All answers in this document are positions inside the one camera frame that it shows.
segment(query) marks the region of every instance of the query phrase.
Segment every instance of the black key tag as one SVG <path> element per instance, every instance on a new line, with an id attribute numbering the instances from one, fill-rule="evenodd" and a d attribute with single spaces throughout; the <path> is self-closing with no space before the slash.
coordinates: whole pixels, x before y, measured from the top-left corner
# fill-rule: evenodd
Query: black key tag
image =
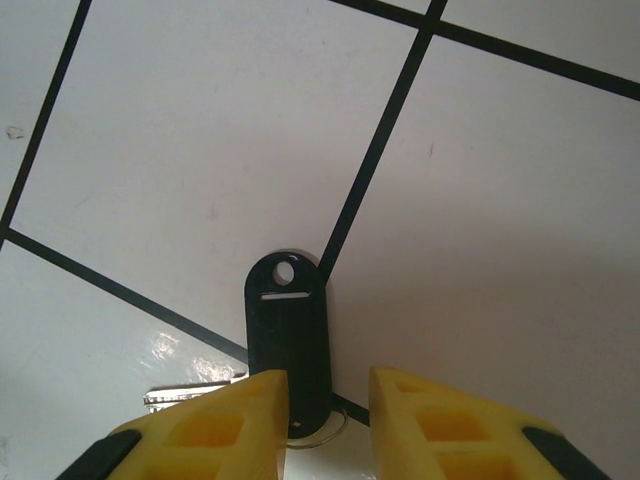
<path id="1" fill-rule="evenodd" d="M 249 374 L 287 371 L 289 438 L 309 436 L 329 418 L 333 395 L 324 279 L 303 255 L 272 253 L 249 272 L 244 300 Z"/>

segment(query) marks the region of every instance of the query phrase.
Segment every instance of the yellow foam pad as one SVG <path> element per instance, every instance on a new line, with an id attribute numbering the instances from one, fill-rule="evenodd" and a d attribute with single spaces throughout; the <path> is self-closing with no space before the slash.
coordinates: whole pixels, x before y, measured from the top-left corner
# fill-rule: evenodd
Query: yellow foam pad
<path id="1" fill-rule="evenodd" d="M 282 479 L 286 372 L 271 370 L 126 423 L 142 439 L 109 480 Z"/>
<path id="2" fill-rule="evenodd" d="M 522 433 L 549 423 L 393 368 L 370 373 L 378 480 L 563 480 Z"/>

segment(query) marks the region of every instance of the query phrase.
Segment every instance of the black grout line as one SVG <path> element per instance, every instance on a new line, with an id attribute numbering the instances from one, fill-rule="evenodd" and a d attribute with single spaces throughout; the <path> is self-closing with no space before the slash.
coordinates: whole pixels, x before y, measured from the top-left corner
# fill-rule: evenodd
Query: black grout line
<path id="1" fill-rule="evenodd" d="M 429 9 L 427 10 L 426 15 L 422 17 L 420 30 L 418 30 L 418 34 L 413 41 L 413 45 L 411 45 L 409 55 L 407 56 L 402 70 L 400 71 L 400 75 L 398 76 L 398 80 L 393 87 L 391 97 L 387 102 L 387 106 L 384 109 L 380 122 L 378 123 L 378 127 L 373 134 L 373 139 L 369 144 L 367 153 L 362 160 L 360 169 L 353 181 L 351 190 L 349 191 L 347 199 L 342 207 L 342 211 L 340 212 L 340 216 L 338 217 L 338 221 L 333 228 L 331 237 L 327 242 L 322 259 L 320 260 L 318 268 L 324 275 L 326 281 L 329 280 L 333 267 L 338 260 L 338 255 L 340 255 L 342 246 L 347 239 L 351 225 L 353 224 L 356 214 L 358 213 L 358 209 L 362 204 L 362 200 L 367 192 L 369 184 L 371 183 L 376 167 L 380 162 L 382 153 L 387 146 L 393 127 L 395 126 L 396 121 L 400 116 L 402 106 L 407 99 L 413 80 L 418 73 L 422 59 L 424 58 L 427 48 L 431 43 L 434 29 L 440 20 L 446 5 L 447 0 L 432 0 L 429 4 Z"/>
<path id="2" fill-rule="evenodd" d="M 90 6 L 91 0 L 80 0 L 80 3 L 78 4 L 76 15 L 73 19 L 73 23 L 71 24 L 71 28 L 69 29 L 69 35 L 67 35 L 67 40 L 64 44 L 64 48 L 62 49 L 62 53 L 60 54 L 58 65 L 56 66 L 51 83 L 49 84 L 49 90 L 47 90 L 47 94 L 42 102 L 42 107 L 40 108 L 40 114 L 38 115 L 36 124 L 33 127 L 33 133 L 31 134 L 29 145 L 27 146 L 24 158 L 22 159 L 20 170 L 18 170 L 18 175 L 16 176 L 13 188 L 9 194 L 9 199 L 4 207 L 2 218 L 0 218 L 0 249 L 2 249 L 5 234 L 9 225 L 11 225 L 11 220 L 13 219 L 14 214 L 16 213 L 20 196 L 22 195 L 24 186 L 27 183 L 27 177 L 29 176 L 29 172 L 31 172 L 33 161 L 35 160 L 38 148 L 40 147 L 40 141 L 42 140 L 44 131 L 47 128 L 51 111 L 56 103 L 56 98 L 60 92 L 60 87 L 64 80 L 64 76 L 67 73 L 69 63 L 71 62 L 73 51 L 76 48 L 78 39 L 80 38 L 80 32 L 82 31 L 82 26 L 84 25 L 84 21 L 89 13 Z"/>
<path id="3" fill-rule="evenodd" d="M 563 60 L 553 55 L 538 52 L 447 22 L 439 22 L 436 25 L 435 34 L 469 47 L 484 50 L 485 52 L 493 53 L 518 63 L 523 63 L 561 77 L 575 80 L 576 82 L 615 93 L 616 95 L 633 100 L 640 100 L 640 84 L 627 80 L 626 78 L 585 67 L 584 65 Z"/>
<path id="4" fill-rule="evenodd" d="M 329 0 L 333 3 L 339 3 L 347 7 L 370 13 L 376 17 L 386 18 L 392 22 L 400 23 L 408 27 L 419 28 L 422 24 L 424 15 L 418 12 L 412 12 L 402 7 L 396 7 L 389 3 L 380 2 L 378 0 Z"/>
<path id="5" fill-rule="evenodd" d="M 213 348 L 226 353 L 230 357 L 235 358 L 243 363 L 247 363 L 247 349 L 238 345 L 237 343 L 228 340 L 217 333 L 195 323 L 192 320 L 174 312 L 160 305 L 153 300 L 134 292 L 130 288 L 119 284 L 118 282 L 105 277 L 104 275 L 96 272 L 95 270 L 85 267 L 84 265 L 76 262 L 62 255 L 61 253 L 52 250 L 51 248 L 19 233 L 13 229 L 7 229 L 6 239 L 11 243 L 17 245 L 24 250 L 53 263 L 62 270 L 75 275 L 82 280 L 89 282 L 91 285 L 98 287 L 105 292 L 110 293 L 114 297 L 122 300 L 123 302 L 132 305 L 149 315 L 156 317 L 158 320 L 163 321 L 177 328 L 178 330 L 197 338 L 198 340 L 212 346 Z"/>

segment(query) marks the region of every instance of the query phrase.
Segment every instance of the key tag slot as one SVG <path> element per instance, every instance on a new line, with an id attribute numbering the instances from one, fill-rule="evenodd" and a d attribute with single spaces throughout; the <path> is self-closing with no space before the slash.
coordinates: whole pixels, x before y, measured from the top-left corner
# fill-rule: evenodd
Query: key tag slot
<path id="1" fill-rule="evenodd" d="M 332 406 L 324 278 L 305 256 L 276 252 L 249 272 L 244 288 L 249 374 L 286 370 L 289 438 L 317 432 Z"/>

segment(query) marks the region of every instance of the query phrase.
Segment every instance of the tile floor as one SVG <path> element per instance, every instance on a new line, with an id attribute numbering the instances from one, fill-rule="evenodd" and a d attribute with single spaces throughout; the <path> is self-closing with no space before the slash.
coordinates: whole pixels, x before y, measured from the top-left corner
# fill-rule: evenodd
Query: tile floor
<path id="1" fill-rule="evenodd" d="M 54 478 L 149 387 L 243 369 L 244 279 L 283 248 L 335 263 L 339 395 L 406 368 L 635 478 L 637 3 L 339 3 L 0 7 L 0 479 Z M 372 471 L 357 422 L 288 456 Z"/>

